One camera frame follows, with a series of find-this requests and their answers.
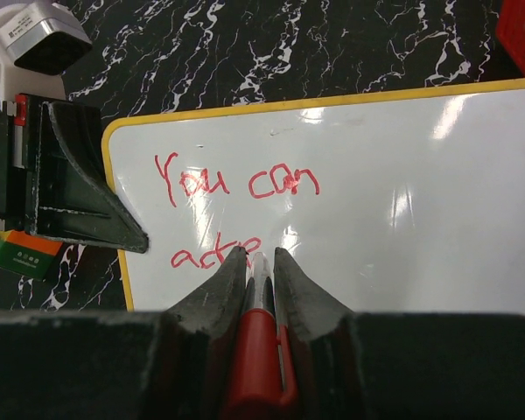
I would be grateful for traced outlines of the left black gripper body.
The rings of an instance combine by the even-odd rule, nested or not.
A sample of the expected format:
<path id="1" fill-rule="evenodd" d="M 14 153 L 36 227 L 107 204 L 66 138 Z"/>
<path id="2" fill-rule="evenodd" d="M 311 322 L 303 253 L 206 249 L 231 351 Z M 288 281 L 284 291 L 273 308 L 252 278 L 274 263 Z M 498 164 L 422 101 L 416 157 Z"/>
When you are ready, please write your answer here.
<path id="1" fill-rule="evenodd" d="M 37 230 L 43 102 L 17 94 L 0 106 L 0 231 Z"/>

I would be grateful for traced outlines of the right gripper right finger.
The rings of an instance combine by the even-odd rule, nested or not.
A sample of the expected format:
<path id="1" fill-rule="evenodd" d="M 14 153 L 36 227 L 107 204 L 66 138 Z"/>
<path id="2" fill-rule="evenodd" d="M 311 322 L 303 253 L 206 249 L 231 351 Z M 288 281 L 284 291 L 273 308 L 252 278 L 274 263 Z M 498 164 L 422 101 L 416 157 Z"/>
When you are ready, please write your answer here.
<path id="1" fill-rule="evenodd" d="M 285 248 L 275 249 L 274 277 L 306 417 L 370 419 L 370 348 L 361 318 L 311 280 Z"/>

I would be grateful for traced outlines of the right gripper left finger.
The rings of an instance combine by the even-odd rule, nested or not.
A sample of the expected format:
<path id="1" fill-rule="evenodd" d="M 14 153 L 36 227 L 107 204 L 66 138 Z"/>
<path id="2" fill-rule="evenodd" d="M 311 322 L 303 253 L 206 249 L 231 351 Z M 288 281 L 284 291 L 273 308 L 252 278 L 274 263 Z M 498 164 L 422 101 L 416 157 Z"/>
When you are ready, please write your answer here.
<path id="1" fill-rule="evenodd" d="M 246 287 L 247 251 L 234 246 L 204 283 L 159 314 L 141 419 L 215 419 L 227 386 Z"/>

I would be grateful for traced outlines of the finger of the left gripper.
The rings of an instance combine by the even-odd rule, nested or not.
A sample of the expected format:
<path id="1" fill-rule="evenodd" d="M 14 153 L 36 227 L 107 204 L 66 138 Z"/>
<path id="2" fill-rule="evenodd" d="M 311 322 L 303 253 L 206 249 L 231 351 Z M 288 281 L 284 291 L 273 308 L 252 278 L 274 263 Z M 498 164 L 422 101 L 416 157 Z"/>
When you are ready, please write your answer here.
<path id="1" fill-rule="evenodd" d="M 148 235 L 106 180 L 100 110 L 69 101 L 44 101 L 37 128 L 28 170 L 25 232 L 145 253 Z"/>

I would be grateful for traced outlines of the red capped marker pen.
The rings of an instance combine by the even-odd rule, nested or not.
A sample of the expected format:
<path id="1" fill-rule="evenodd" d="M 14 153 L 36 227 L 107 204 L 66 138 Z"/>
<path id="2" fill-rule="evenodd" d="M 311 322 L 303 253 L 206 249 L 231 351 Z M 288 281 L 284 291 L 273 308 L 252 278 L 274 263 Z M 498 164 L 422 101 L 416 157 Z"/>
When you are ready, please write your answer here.
<path id="1" fill-rule="evenodd" d="M 288 328 L 277 323 L 270 263 L 253 255 L 221 419 L 299 419 Z"/>

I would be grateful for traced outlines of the yellow framed whiteboard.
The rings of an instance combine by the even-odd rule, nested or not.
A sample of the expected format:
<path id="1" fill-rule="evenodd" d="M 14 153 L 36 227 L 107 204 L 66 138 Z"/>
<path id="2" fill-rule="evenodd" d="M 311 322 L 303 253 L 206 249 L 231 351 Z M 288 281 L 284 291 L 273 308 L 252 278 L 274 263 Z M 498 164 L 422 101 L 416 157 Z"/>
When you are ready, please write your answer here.
<path id="1" fill-rule="evenodd" d="M 131 310 L 243 246 L 356 311 L 525 315 L 525 79 L 121 118 L 101 147 L 149 239 Z"/>

